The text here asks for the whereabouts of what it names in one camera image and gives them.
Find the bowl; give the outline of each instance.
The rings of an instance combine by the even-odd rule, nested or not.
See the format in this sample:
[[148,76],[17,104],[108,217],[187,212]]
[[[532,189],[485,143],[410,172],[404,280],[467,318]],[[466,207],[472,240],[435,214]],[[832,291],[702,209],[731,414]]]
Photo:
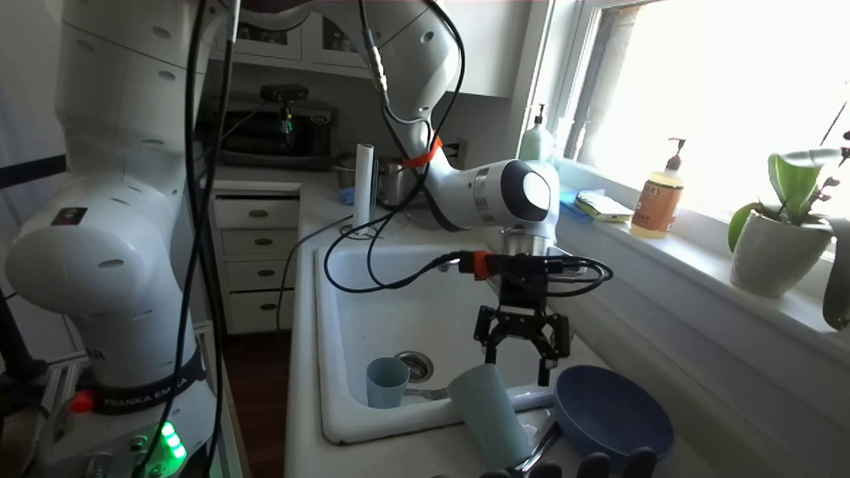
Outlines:
[[553,411],[562,439],[581,453],[605,452],[622,467],[636,452],[661,459],[671,449],[667,411],[632,379],[601,368],[572,366],[556,379]]

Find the microwave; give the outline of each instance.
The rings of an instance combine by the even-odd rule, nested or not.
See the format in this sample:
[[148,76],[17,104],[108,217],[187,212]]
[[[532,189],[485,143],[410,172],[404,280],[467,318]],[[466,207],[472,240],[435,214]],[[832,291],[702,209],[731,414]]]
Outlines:
[[323,104],[234,108],[225,115],[221,163],[288,171],[329,171],[335,112]]

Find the sink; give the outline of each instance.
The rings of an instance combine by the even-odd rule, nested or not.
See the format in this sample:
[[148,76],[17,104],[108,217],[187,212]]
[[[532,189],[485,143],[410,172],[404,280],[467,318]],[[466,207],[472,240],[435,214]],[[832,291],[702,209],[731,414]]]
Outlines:
[[[377,245],[373,266],[377,280],[394,281],[448,249],[481,249],[481,245]],[[314,256],[323,439],[358,443],[459,423],[448,399],[422,399],[422,392],[410,392],[396,408],[373,408],[363,378],[377,355],[424,353],[432,374],[410,387],[444,391],[456,374],[483,365],[472,326],[477,305],[497,305],[491,284],[448,269],[431,270],[404,290],[353,295],[327,281],[323,256],[327,249]],[[367,245],[337,248],[329,261],[333,280],[345,286],[373,286],[363,258]],[[536,384],[536,361],[532,343],[500,346],[497,371],[517,411],[551,404],[551,391]],[[601,365],[601,358],[574,339],[574,353],[560,368],[569,365]]]

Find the wooden floor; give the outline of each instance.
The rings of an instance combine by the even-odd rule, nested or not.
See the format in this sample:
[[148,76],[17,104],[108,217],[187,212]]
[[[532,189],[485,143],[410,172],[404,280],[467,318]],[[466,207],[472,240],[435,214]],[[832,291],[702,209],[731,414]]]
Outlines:
[[234,338],[225,346],[225,366],[253,478],[282,478],[290,333]]

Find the window sill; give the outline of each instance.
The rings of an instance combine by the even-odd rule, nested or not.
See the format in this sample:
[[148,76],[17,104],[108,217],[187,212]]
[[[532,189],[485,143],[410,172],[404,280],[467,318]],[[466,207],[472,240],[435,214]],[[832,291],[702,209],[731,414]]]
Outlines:
[[[608,196],[625,204],[636,204],[637,200],[636,189],[602,179],[576,163],[560,164],[560,184],[576,191],[605,189]],[[670,273],[697,284],[707,295],[718,295],[724,303],[746,311],[748,317],[782,330],[784,335],[803,339],[837,361],[850,365],[850,335],[835,333],[823,321],[820,291],[813,295],[811,286],[794,286],[784,297],[770,299],[748,295],[731,284],[731,253],[724,253],[724,224],[721,221],[683,212],[683,221],[665,240],[637,240],[628,230],[628,225],[589,224],[588,217],[576,217],[572,212],[562,212],[560,221],[569,225],[589,225],[592,233],[605,233],[620,248],[628,248],[629,253],[665,266]]]

